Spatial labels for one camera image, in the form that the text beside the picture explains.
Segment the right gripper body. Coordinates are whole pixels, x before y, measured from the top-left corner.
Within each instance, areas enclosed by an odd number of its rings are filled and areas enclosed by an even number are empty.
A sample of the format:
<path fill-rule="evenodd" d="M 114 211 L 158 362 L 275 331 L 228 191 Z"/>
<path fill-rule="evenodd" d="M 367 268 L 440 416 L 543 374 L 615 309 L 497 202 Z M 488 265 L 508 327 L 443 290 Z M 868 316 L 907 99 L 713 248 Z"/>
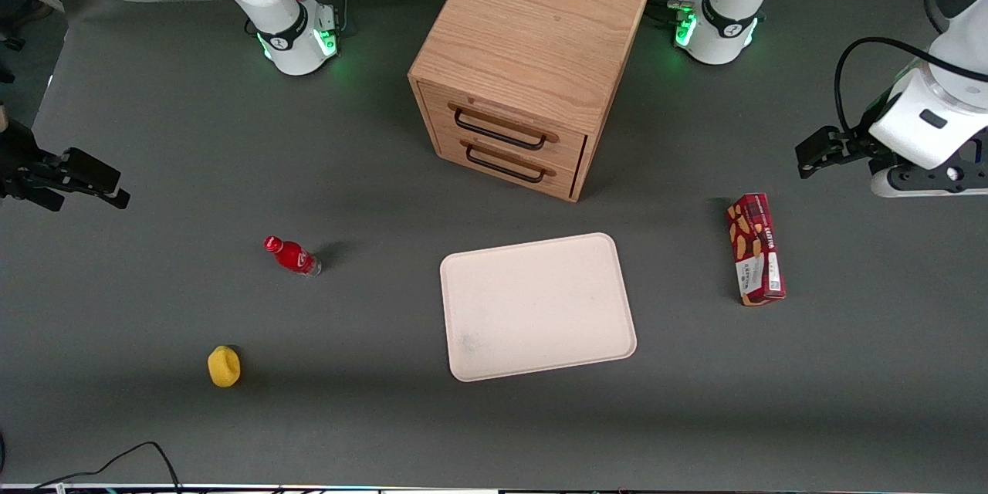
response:
<path fill-rule="evenodd" d="M 34 133 L 27 126 L 9 119 L 1 131 L 1 178 L 14 180 L 56 180 L 60 177 L 52 165 L 51 153 L 39 148 Z"/>

